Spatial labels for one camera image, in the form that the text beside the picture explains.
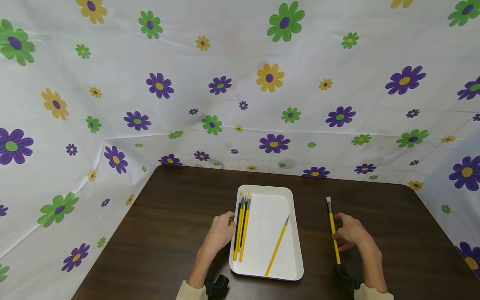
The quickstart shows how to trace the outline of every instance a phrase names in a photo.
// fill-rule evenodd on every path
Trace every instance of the flower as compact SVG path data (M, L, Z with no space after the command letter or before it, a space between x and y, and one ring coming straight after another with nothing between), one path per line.
M278 14L272 14L268 22L273 25L267 30L268 36L273 36L273 41L277 42L280 37L283 37L285 42L292 39L292 32L299 33L301 25L298 23L305 16L303 10L297 11L299 6L298 1L294 1L290 8L288 4L282 3L278 8Z
M197 151L197 153L194 153L193 154L195 156L196 159L199 159L199 160L204 160L204 161L207 161L210 159L210 155L209 154L206 154L205 152L200 152L200 151Z
M479 0L463 0L456 4L456 12L451 13L447 20L452 20L449 26L463 26L468 22L468 19L475 19L480 15L480 1Z
M260 139L262 145L259 146L260 149L265 149L265 153L275 152L280 153L280 150L287 150L287 144L290 143L289 139L284 140L283 134L279 134L276 137L269 133L266 139Z
M232 86L230 83L232 81L231 78L228 78L226 76L222 76L222 78L218 79L215 77L213 79L213 83L209 84L208 87L211 88L210 93L215 95L220 94L222 92L223 94L227 92L227 89Z
M349 106L347 108L343 108L343 106L339 106L336 109L336 112L331 111L328 113L329 118L325 120L328 126L334 127L335 125L337 127L342 127L344 123L350 123L352 122L352 117L357 114L355 111L351 111L352 107Z
M282 114L282 120L285 120L285 123L294 123L296 120L300 120L301 111L298 111L298 108L287 108Z
M418 191L423 188L423 183L421 183L420 181L410 181L408 183L408 186L414 191Z
M275 87L282 87L283 82L280 80L285 76L285 73L278 71L278 65L274 64L270 67L270 64L264 64L263 70L257 71L258 79L257 84L261 85L260 90L262 92L268 91L273 93L275 91Z
M95 181L95 178L96 178L95 170L91 170L90 172L87 173L87 180Z
M12 60L17 57L17 63L26 66L34 62L32 54L35 52L35 45L28 41L28 34L22 29L13 29L10 21L3 19L0 24L0 53Z
M105 206L107 206L107 204L109 204L109 203L110 203L110 198L107 198L107 199L105 199L105 200L102 202L102 204L101 204L100 206L101 206L101 207L105 207Z
M62 118L62 120L66 120L67 116L69 115L66 107L67 103L60 99L60 94L55 92L53 93L49 88L46 89L46 93L42 92L42 97L45 99L45 102L43 105L45 106L46 109L52 111L52 116L56 119L59 117Z
M101 98L102 97L101 91L94 86L90 88L89 92L95 98Z
M33 151L27 148L33 145L33 139L24 138L24 131L15 129L11 134L4 128L0 128L0 165L7 165L12 158L19 165L25 162L24 156L31 156Z
M375 167L373 164L363 164L361 166L357 166L357 168L354 170L357 174L367 174L368 172L373 172L377 167Z
M172 81L170 79L163 78L162 73L155 74L150 73L150 78L146 80L148 85L151 85L149 91L150 93L156 93L157 98L165 97L170 99L170 94L173 94L173 88L170 87Z
M248 108L248 103L245 102L245 101L240 101L239 104L240 104L239 108L240 108L241 110L246 110L246 109Z
M407 116L407 118L413 118L413 117L418 116L419 113L420 113L419 109L412 109L411 111L408 112L408 114L406 114L406 116Z
M106 159L109 160L108 164L110 167L117 169L119 174L127 173L128 162L124 159L125 154L119 152L116 146L112 146L112 149L105 147L106 152L103 153Z
M392 80L392 82L389 82L385 85L386 89L390 89L390 91L388 91L388 94L393 95L398 92L399 95L403 95L407 92L409 88L417 88L420 85L418 80L421 80L425 78L425 76L427 76L427 73L420 73L422 69L422 66L418 66L412 71L411 66L406 66L405 68L403 68L401 74L393 74L390 77L390 80Z
M480 94L480 76L475 81L469 81L465 84L465 89L457 92L460 96L458 100L467 97L467 100L473 99L476 95Z
M85 120L87 121L87 127L92 133L96 134L97 131L100 130L100 127L102 127L102 124L98 121L98 119L88 116Z
M330 174L330 172L326 171L325 167L321 167L321 168L311 167L310 170L308 169L303 170L302 176L327 178L328 174Z
M175 157L173 154L169 154L168 156L162 156L161 159L158 160L161 165L176 165L181 166L182 163L180 162L180 158Z
M333 82L330 79L324 79L318 86L321 91L326 91L332 87Z
M460 248L455 247L465 259L470 269L475 273L477 277L480 277L480 248L474 247L473 249L467 242L461 242Z
M75 147L74 144L68 144L68 146L66 146L65 148L67 148L67 153L70 155L70 156L75 156L77 155L78 151L77 151L77 147Z
M222 122L218 120L217 116L205 116L205 119L202 119L204 128L207 129L208 134L217 135L219 132L222 132Z
M412 148L416 144L423 142L428 135L428 130L420 131L418 129L414 129L410 133L406 132L402 134L402 138L398 139L396 142L399 144L398 147L400 148L405 146L407 146L407 148Z
M359 38L360 37L357 35L356 32L348 33L348 35L343 37L343 42L342 42L343 49L347 49L347 48L352 49L352 47L357 44L357 41Z
M403 2L403 8L407 8L408 6L412 5L413 0L393 0L390 8L397 8L402 2Z
M142 26L140 29L142 33L146 33L149 39L153 37L159 39L159 33L163 32L163 28L160 26L160 18L155 17L152 11L148 11L148 13L141 11L140 15L142 15L142 17L138 18L138 23Z
M363 144L368 144L370 143L370 140L373 138L373 136L369 134L361 134L359 136L356 136L353 138L352 143L353 145L360 145L363 146Z
M477 191L480 182L480 156L472 159L469 156L463 158L461 164L453 166L453 173L448 176L450 180L456 180L455 187L461 189L463 185L470 191Z
M96 243L96 247L97 248L102 248L103 245L105 245L105 242L107 241L107 238L106 237L102 237L101 239L98 240L98 242Z
M92 55L90 49L88 47L85 47L84 44L77 44L77 48L75 48L75 50L77 51L78 56L81 56L83 59L89 59L90 55Z
M210 48L210 40L206 38L205 36L198 36L198 39L196 40L197 42L197 48L200 49L200 51L208 51L208 48Z
M87 245L85 243L80 245L80 248L73 249L70 253L71 255L63 260L63 263L65 265L61 270L67 270L67 272L70 272L74 267L78 267L82 263L82 259L87 257L88 249L90 249L90 245Z
M128 122L128 127L134 127L137 131L140 131L140 129L148 130L148 126L152 125L152 123L148 121L148 116L142 116L141 113L138 111L134 113L127 111L127 116L123 117L123 119L125 120L125 122Z
M45 228L52 225L53 221L60 223L65 215L71 213L75 209L73 205L78 202L78 197L70 192L65 199L61 195L53 197L52 202L53 204L47 204L40 208L40 212L44 215L38 218L37 223Z
M80 13L84 17L90 17L90 22L96 24L97 20L101 24L105 21L103 16L107 15L107 9L102 6L103 0L77 0L77 4L82 7Z

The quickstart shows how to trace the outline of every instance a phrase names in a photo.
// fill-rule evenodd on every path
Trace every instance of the yellow flower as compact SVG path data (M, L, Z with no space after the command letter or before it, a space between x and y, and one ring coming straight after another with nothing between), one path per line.
M454 140L456 140L456 137L454 137L453 135L448 135L448 136L446 136L446 137L444 137L444 138L442 139L442 142L444 142L444 143L451 143L451 142L453 142Z
M403 8L407 8L412 5L413 0L393 0L390 8L397 8L403 2Z
M421 183L420 181L410 181L408 183L408 186L414 191L418 191L423 188L423 183Z
M330 79L324 79L322 82L320 82L318 87L321 91L325 91L332 87L332 83L333 82Z
M52 111L52 116L55 118L61 117L62 120L66 120L68 116L68 111L65 109L67 104L65 101L60 99L60 94L55 92L53 93L49 88L46 89L46 93L42 92L42 97L45 99L43 105L46 109Z
M98 20L103 24L103 16L107 15L107 9L102 6L103 0L77 0L77 4L82 7L80 12L84 17L90 17L90 22L96 24Z
M198 36L198 39L196 40L197 42L197 48L200 48L200 51L208 51L208 48L210 47L210 40L206 38L205 36Z
M96 87L91 87L89 91L92 94L92 96L95 97L95 98L101 98L102 97L102 92L99 89L97 89Z
M268 88L268 91L273 93L275 87L283 86L283 82L280 79L282 79L285 74L278 71L277 64L270 67L270 64L266 63L263 70L257 71L257 75L260 77L257 79L257 84L262 86L260 88L262 92L266 91Z
M87 179L90 181L95 181L96 178L96 172L95 170L91 170L90 172L87 173Z

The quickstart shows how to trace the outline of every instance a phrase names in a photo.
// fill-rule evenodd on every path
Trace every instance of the white backdrop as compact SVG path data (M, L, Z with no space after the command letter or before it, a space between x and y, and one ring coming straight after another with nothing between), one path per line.
M3 299L70 299L161 163L435 193L480 123L480 0L0 5Z

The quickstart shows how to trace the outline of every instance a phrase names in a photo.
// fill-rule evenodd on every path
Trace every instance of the purple flower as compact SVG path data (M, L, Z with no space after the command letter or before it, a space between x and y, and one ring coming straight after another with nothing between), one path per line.
M128 166L128 162L124 160L125 154L123 154L123 152L119 152L116 146L112 146L111 150L110 148L105 147L105 150L107 152L104 152L103 155L110 160L108 164L112 168L116 168L119 174L122 172L127 173L127 169L125 167Z
M326 171L325 167L321 167L321 168L311 167L310 170L308 169L303 170L302 176L327 178L328 174L330 174L330 171Z
M25 156L32 155L33 151L27 146L33 144L32 138L24 138L24 131L15 129L12 134L4 128L0 128L0 165L7 165L12 161L12 158L19 165L25 162Z
M73 249L71 255L63 260L65 265L61 270L70 272L74 267L78 267L82 263L82 259L87 257L88 249L90 249L90 245L86 245L85 243L83 243L80 248Z
M173 154L169 154L168 156L162 156L162 159L159 159L158 161L161 165L182 165L182 163L180 162L180 158L176 158Z
M412 71L411 66L406 66L403 68L401 74L393 74L392 77L390 77L392 82L387 83L385 86L386 89L390 89L390 91L388 91L389 95L393 95L396 92L398 92L399 95L403 95L409 88L414 89L418 87L420 85L418 80L421 80L427 76L426 73L420 73L422 69L422 66L418 66Z
M412 109L411 111L408 112L408 114L406 114L406 116L407 116L407 118L413 118L413 117L418 116L419 113L420 113L419 109Z
M368 172L373 172L377 167L375 167L373 164L363 164L361 166L357 166L357 168L354 170L357 174L363 173L367 174Z
M147 79L147 84L151 85L149 91L151 93L156 93L158 98L165 97L166 99L170 98L170 94L173 94L173 89L170 87L172 81L170 79L163 79L162 73L155 74L150 73L150 78Z
M280 150L287 150L287 144L290 143L290 140L284 140L283 134L279 134L276 137L269 133L266 139L260 139L262 145L259 146L260 149L265 149L265 153L275 152L280 153Z
M461 189L466 185L470 191L477 191L480 182L480 156L472 159L469 156L463 158L461 164L453 166L453 173L448 176L450 180L456 180L455 187Z
M197 153L194 153L193 155L195 156L196 159L199 159L199 160L207 161L210 159L210 155L206 154L203 151L202 152L197 151Z
M68 146L66 146L65 148L67 148L67 153L70 155L70 156L75 156L77 155L78 151L77 151L77 147L75 147L74 144L68 144Z
M240 104L239 107L241 110L246 110L248 108L248 103L245 101L241 101L239 104Z
M480 77L475 81L469 81L465 84L464 90L459 90L457 95L460 96L458 100L467 97L467 100L473 99L476 95L480 94Z
M352 107L349 106L346 109L343 109L343 106L339 106L335 111L331 111L328 113L329 118L325 120L326 123L330 123L328 126L334 127L342 127L343 123L350 123L352 122L352 117L355 116L357 113L355 111L351 111Z
M230 83L231 81L232 79L231 78L227 79L226 76L222 76L222 78L220 79L215 77L213 79L213 83L208 85L208 87L211 88L210 93L211 94L215 93L215 95L220 94L220 92L226 93L227 89L232 86Z

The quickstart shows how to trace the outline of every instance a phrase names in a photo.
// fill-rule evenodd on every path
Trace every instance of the flower center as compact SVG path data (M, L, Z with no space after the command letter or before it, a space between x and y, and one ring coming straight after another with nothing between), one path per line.
M398 82L398 84L400 84L400 85L406 85L406 84L408 84L409 82L410 82L410 77L407 76L407 77L403 77L403 78Z
M466 167L462 170L462 176L463 177L468 178L468 177L472 176L472 174L473 174L473 169L470 168L470 167Z
M10 36L8 38L8 42L10 45L15 49L15 50L20 50L22 49L22 42L17 39L16 37Z
M15 142L8 141L5 143L5 149L7 149L10 152L15 152L18 150L18 145Z
M287 28L289 24L290 24L290 19L288 17L285 17L280 21L280 28L282 29Z

